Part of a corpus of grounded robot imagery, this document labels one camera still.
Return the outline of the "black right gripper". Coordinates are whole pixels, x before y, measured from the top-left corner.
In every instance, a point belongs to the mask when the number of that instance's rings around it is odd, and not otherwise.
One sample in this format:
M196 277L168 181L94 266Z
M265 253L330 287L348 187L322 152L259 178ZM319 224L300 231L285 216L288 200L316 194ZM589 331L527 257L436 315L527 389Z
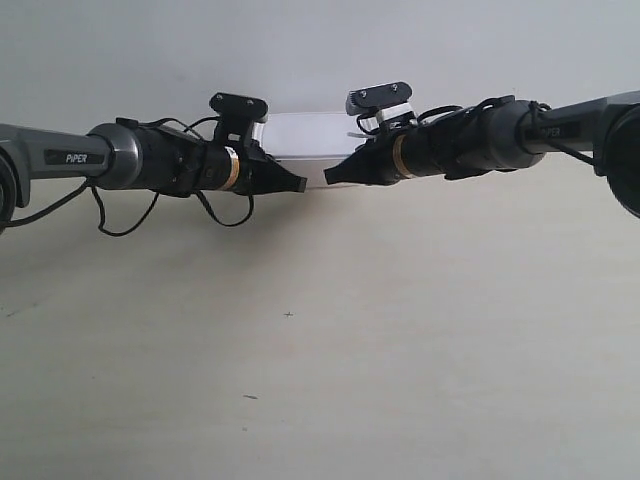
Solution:
M402 156L406 133L418 126L415 117L382 121L371 139L337 165L324 170L329 185L338 183L391 186L415 179Z

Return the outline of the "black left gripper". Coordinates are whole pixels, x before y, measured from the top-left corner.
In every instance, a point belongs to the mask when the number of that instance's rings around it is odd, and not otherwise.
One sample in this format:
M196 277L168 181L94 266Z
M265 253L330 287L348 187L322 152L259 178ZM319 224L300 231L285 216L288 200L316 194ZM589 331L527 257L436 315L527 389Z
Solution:
M217 174L214 191L239 195L303 193L307 179L287 170L267 155L260 139L268 115L219 113L213 140L223 146L227 163Z

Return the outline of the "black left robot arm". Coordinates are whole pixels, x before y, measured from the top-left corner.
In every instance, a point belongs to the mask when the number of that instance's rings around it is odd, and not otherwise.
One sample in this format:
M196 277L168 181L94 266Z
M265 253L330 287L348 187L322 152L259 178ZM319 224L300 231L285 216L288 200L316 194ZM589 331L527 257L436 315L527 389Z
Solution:
M196 197L214 213L205 194L230 192L255 207L258 195L302 193L306 178L284 168L264 150L255 128L264 119L247 114L210 117L205 137L199 121L164 117L151 122L119 117L84 135L4 124L1 127L1 228L26 226L53 213L85 191L99 209L98 229L109 235L102 191L146 190L155 197ZM73 191L27 217L16 210L30 201L35 180L79 178Z

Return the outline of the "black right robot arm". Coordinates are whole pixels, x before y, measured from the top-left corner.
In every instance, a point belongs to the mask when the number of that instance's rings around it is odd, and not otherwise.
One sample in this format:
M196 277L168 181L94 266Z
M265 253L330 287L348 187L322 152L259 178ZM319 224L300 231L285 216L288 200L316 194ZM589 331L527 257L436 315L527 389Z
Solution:
M328 184L391 186L441 176L449 181L511 173L562 153L605 179L624 210L639 214L639 94L613 94L551 107L513 95L463 108L446 106L438 118L395 121L324 171Z

